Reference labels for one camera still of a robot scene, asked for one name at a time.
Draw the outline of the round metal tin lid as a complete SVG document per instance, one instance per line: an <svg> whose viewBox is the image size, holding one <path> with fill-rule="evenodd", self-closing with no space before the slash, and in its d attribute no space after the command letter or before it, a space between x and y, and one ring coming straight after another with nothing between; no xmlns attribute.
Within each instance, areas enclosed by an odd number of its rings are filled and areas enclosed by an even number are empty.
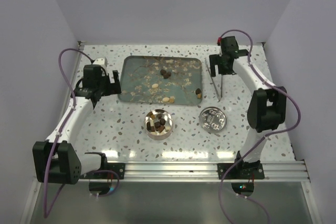
<svg viewBox="0 0 336 224"><path fill-rule="evenodd" d="M219 133L226 127L227 118L221 109L209 106L200 112L199 124L207 132Z"/></svg>

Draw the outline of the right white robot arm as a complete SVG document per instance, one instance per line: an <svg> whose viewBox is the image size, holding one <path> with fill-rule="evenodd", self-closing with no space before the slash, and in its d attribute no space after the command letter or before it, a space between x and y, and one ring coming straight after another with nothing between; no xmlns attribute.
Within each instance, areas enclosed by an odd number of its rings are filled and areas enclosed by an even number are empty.
<svg viewBox="0 0 336 224"><path fill-rule="evenodd" d="M283 124L286 117L286 89L277 87L255 67L250 60L250 50L240 49L234 36L217 40L220 52L209 56L210 74L238 75L251 92L247 110L249 131L233 164L225 167L219 164L221 179L244 179L256 175L265 176L261 167L261 153L265 146L266 134Z"/></svg>

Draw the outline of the metal tweezers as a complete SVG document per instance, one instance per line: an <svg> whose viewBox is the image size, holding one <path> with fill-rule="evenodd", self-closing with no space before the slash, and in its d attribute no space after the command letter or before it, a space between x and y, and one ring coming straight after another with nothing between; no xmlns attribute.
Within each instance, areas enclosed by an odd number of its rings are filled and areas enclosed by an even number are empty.
<svg viewBox="0 0 336 224"><path fill-rule="evenodd" d="M218 74L217 76L212 77L210 64L209 64L208 59L205 59L205 66L206 66L207 72L210 76L211 84L214 87L215 94L217 96L217 100L218 100L218 102L220 102L223 98L223 76Z"/></svg>

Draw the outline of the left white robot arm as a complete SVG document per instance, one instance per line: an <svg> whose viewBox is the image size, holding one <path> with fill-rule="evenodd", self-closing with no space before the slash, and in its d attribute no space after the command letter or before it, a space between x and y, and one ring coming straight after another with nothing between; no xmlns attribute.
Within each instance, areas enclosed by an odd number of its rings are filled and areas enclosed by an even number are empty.
<svg viewBox="0 0 336 224"><path fill-rule="evenodd" d="M76 153L73 144L86 118L102 97L120 94L118 71L107 73L105 66L86 65L83 76L73 87L69 105L55 130L33 146L36 176L39 182L74 185L87 173L104 178L109 172L107 157L99 152Z"/></svg>

